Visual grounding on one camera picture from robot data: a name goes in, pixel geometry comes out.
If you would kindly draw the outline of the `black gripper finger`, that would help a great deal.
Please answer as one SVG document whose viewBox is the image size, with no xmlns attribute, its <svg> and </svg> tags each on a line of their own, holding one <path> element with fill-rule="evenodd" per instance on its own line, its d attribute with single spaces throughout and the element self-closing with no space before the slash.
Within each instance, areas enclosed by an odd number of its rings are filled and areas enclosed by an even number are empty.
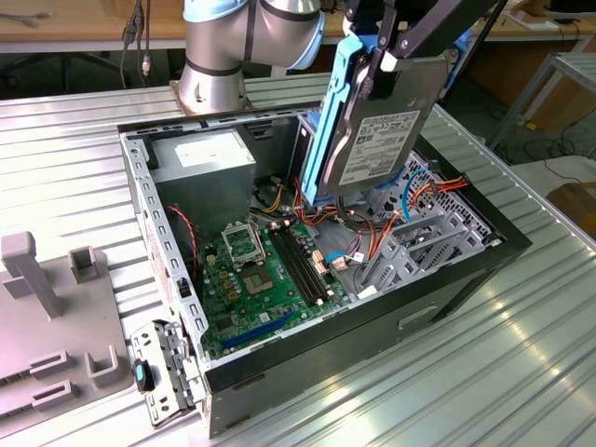
<svg viewBox="0 0 596 447">
<path fill-rule="evenodd" d="M 345 1 L 343 28 L 345 34 L 355 35 L 377 33 L 377 2 L 374 0 Z"/>
<path fill-rule="evenodd" d="M 374 101 L 393 92 L 398 76 L 381 67 L 385 56 L 397 61 L 439 56 L 493 5 L 493 1 L 362 1 L 360 25 L 377 32 L 377 44 L 360 97 Z"/>
</svg>

